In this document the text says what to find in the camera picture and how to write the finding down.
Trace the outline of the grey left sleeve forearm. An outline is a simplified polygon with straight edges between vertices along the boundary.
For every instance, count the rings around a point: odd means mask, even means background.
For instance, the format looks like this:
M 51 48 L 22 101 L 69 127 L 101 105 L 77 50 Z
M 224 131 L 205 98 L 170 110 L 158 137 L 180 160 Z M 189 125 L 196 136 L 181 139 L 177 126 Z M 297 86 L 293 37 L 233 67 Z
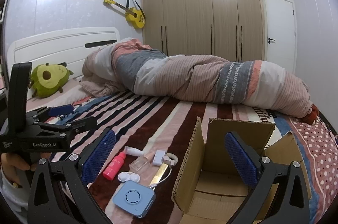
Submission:
M 27 224 L 27 207 L 29 197 L 23 188 L 16 188 L 10 183 L 1 169 L 1 194 L 11 211 L 21 223 Z

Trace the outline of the person's left hand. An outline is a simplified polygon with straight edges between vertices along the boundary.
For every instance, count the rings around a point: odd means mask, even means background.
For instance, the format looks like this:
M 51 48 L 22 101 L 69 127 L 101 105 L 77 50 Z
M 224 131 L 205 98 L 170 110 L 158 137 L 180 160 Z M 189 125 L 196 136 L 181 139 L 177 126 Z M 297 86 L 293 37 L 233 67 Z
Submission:
M 4 153 L 1 154 L 1 167 L 9 182 L 22 186 L 17 170 L 35 171 L 37 164 L 29 165 L 17 154 Z

